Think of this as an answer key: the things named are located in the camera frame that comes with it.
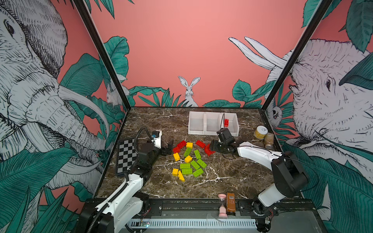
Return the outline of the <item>red arch lego piece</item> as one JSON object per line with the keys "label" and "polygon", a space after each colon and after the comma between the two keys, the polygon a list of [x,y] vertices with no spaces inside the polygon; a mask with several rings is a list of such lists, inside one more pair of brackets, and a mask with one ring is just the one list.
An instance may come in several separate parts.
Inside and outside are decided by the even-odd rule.
{"label": "red arch lego piece", "polygon": [[215,151],[213,151],[211,148],[210,148],[210,144],[207,144],[205,147],[204,147],[204,151],[205,153],[207,154],[208,157],[210,157],[211,155],[213,155],[215,153]]}

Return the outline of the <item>white three-compartment bin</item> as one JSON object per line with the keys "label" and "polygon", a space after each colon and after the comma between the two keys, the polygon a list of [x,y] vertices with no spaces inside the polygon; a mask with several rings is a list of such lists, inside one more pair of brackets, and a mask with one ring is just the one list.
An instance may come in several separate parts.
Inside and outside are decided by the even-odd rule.
{"label": "white three-compartment bin", "polygon": [[188,118],[188,134],[216,136],[217,131],[224,128],[224,120],[229,120],[228,129],[233,137],[239,136],[239,122],[236,113],[196,112],[190,111]]}

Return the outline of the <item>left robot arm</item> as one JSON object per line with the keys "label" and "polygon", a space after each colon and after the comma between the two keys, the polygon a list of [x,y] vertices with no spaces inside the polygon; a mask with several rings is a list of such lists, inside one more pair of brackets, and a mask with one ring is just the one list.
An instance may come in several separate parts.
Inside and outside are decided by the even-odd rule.
{"label": "left robot arm", "polygon": [[135,216],[149,212],[149,196],[141,192],[152,175],[153,165],[160,155],[170,155],[173,143],[161,145],[162,131],[145,131],[147,141],[139,145],[139,137],[119,142],[116,171],[125,177],[124,182],[106,199],[89,200],[78,220],[75,233],[119,233]]}

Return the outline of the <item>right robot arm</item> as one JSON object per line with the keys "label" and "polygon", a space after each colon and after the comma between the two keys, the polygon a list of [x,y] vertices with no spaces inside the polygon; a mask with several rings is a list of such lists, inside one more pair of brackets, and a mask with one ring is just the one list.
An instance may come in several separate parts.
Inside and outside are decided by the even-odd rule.
{"label": "right robot arm", "polygon": [[218,130],[217,136],[219,139],[210,144],[213,151],[238,155],[259,163],[272,172],[274,183],[253,199],[251,211],[256,215],[266,215],[275,203],[296,196],[309,184],[309,175],[294,153],[272,151],[250,142],[235,140],[227,128]]}

